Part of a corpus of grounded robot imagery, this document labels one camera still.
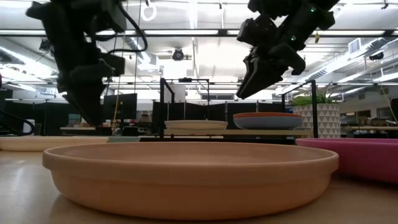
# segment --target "orange rim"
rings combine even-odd
[[[266,116],[285,116],[285,117],[301,118],[301,116],[298,115],[298,114],[291,114],[291,113],[276,113],[276,112],[259,112],[259,113],[240,113],[240,114],[234,114],[234,119],[236,119],[236,118],[266,117]]]

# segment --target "table surface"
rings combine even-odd
[[[176,224],[112,215],[77,205],[59,194],[50,172],[41,163],[39,152],[0,151],[1,224]],[[247,220],[203,223],[390,224],[397,220],[398,186],[339,178],[332,180],[318,200],[295,210]]]

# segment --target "black robotic arm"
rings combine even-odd
[[[328,12],[338,0],[250,0],[248,8],[260,12],[255,20],[243,22],[238,40],[253,48],[244,59],[246,74],[237,92],[247,98],[282,80],[282,75],[293,68],[300,75],[305,61],[297,54],[316,29],[328,29],[335,20]],[[42,21],[47,38],[53,45],[59,69],[58,90],[66,92],[65,99],[76,107],[90,124],[102,122],[100,96],[105,88],[104,77],[117,77],[124,73],[125,60],[111,52],[140,52],[147,48],[145,35],[128,13],[122,0],[51,0],[32,3],[27,16]],[[276,27],[273,20],[287,16]],[[96,41],[112,39],[98,37],[97,32],[112,29],[126,30],[126,18],[142,37],[143,49],[115,49],[101,53]]]
[[[329,29],[335,19],[329,10],[339,0],[250,0],[248,8],[259,12],[255,20],[246,19],[238,34],[238,41],[253,46],[243,60],[246,74],[237,96],[247,98],[279,81],[289,67],[292,75],[305,70],[305,60],[297,51],[305,48],[305,41],[316,28]],[[287,16],[276,27],[273,20]]]

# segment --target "shelf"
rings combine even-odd
[[[210,130],[210,129],[165,129],[165,135],[252,135],[252,136],[312,136],[311,130]]]
[[[341,127],[342,131],[398,131],[398,127],[373,127],[373,126],[363,126],[363,127]]]
[[[79,127],[79,128],[73,128],[73,127],[61,127],[61,131],[95,131],[94,127]]]

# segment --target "green plant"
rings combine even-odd
[[[327,94],[329,85],[325,86],[321,90],[317,89],[317,103],[335,103]],[[296,96],[291,101],[292,106],[303,106],[312,104],[312,96]]]

